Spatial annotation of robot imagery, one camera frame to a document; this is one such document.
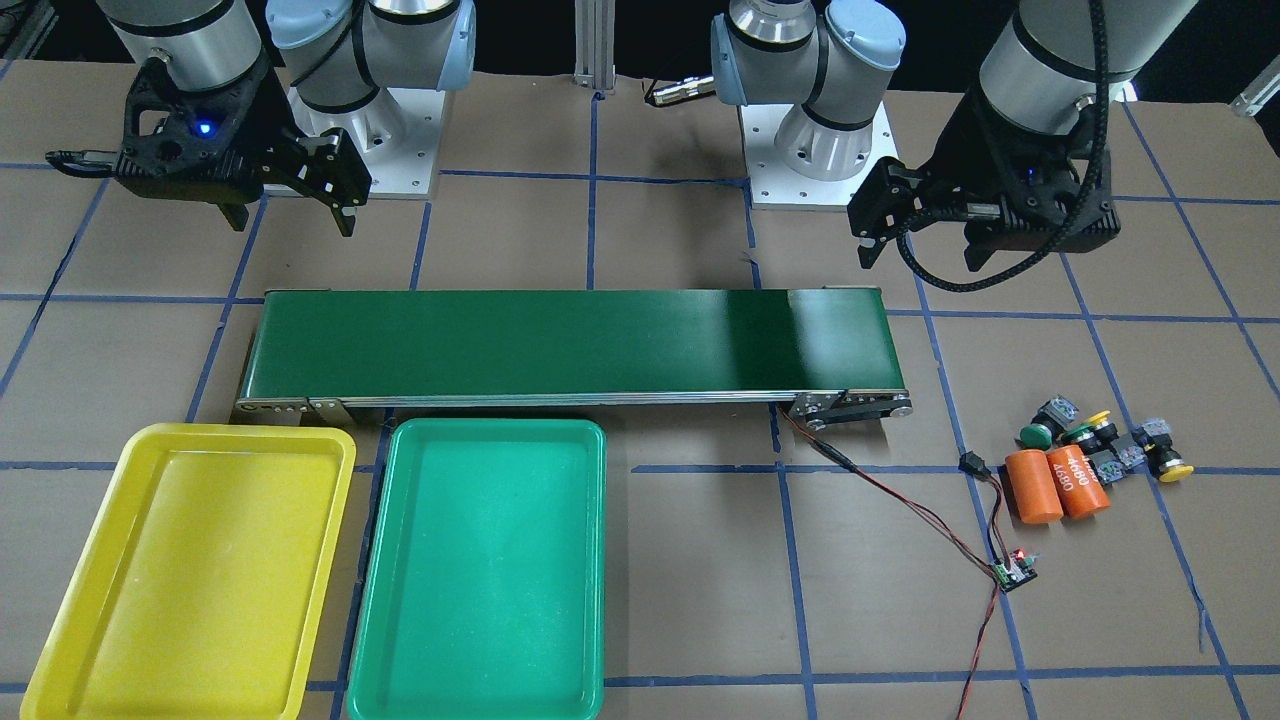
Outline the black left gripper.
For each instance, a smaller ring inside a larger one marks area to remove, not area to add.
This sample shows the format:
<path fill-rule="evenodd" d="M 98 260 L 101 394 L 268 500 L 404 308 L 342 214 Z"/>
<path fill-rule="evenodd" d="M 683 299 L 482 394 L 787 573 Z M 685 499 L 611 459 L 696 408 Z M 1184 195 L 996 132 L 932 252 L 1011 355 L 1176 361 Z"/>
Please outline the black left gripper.
<path fill-rule="evenodd" d="M 1001 251 L 1033 252 L 1075 208 L 1096 111 L 1070 110 L 1065 135 L 1041 135 L 1001 115 L 980 88 L 965 92 L 925 168 L 879 158 L 847 204 L 860 266 L 876 265 L 906 231 L 964 222 L 964 260 L 979 272 Z"/>

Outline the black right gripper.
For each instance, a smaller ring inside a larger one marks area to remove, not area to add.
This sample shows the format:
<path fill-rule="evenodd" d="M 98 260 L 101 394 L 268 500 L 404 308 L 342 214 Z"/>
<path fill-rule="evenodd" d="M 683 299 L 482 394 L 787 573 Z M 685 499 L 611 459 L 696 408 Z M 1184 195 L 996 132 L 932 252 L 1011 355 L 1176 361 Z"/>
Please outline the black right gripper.
<path fill-rule="evenodd" d="M 344 129 L 300 136 L 266 53 L 220 88 L 177 87 L 159 58 L 140 68 L 125 97 L 125 127 L 113 177 L 145 199 L 218 205 L 236 232 L 264 181 L 324 204 L 340 236 L 355 233 L 372 177 Z"/>

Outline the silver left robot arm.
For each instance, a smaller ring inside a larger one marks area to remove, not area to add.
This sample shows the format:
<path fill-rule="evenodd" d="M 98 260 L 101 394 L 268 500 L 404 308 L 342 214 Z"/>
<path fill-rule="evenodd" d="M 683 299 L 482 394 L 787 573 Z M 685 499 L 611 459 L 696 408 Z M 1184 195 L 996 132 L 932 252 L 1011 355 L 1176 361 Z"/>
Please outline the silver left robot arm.
<path fill-rule="evenodd" d="M 936 223 L 960 223 L 970 272 L 997 252 L 1091 252 L 1120 222 L 1108 110 L 1190 12 L 1189 1 L 1019 1 L 931 156 L 870 160 L 874 115 L 906 49 L 878 1 L 732 1 L 710 23 L 719 100 L 785 105 L 774 146 L 815 181 L 865 178 L 847 201 L 859 261 Z"/>

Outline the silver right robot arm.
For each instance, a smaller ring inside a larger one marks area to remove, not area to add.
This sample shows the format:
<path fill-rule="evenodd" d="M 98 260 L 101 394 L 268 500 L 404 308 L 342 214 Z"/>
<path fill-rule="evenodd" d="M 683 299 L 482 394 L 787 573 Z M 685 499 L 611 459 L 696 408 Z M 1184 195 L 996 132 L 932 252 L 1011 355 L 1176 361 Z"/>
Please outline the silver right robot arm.
<path fill-rule="evenodd" d="M 236 231 L 271 184 L 317 200 L 344 237 L 372 165 L 412 152 L 394 92 L 467 86 L 471 1 L 102 1 L 138 64 L 114 151 L 49 152 L 68 176 L 205 202 Z"/>

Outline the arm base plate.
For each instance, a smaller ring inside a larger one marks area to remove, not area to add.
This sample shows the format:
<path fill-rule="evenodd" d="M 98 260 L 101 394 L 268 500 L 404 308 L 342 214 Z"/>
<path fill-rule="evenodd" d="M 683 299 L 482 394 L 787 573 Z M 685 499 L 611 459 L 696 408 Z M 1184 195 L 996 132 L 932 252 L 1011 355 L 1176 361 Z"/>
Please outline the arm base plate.
<path fill-rule="evenodd" d="M 294 120 L 307 135 L 320 135 L 332 127 L 348 131 L 370 172 L 371 199 L 433 199 L 452 92 L 383 88 L 366 106 L 338 115 L 307 106 L 294 88 L 287 97 Z"/>
<path fill-rule="evenodd" d="M 739 117 L 755 209 L 844 211 L 874 164 L 899 155 L 884 105 L 855 131 L 788 104 L 741 106 Z"/>

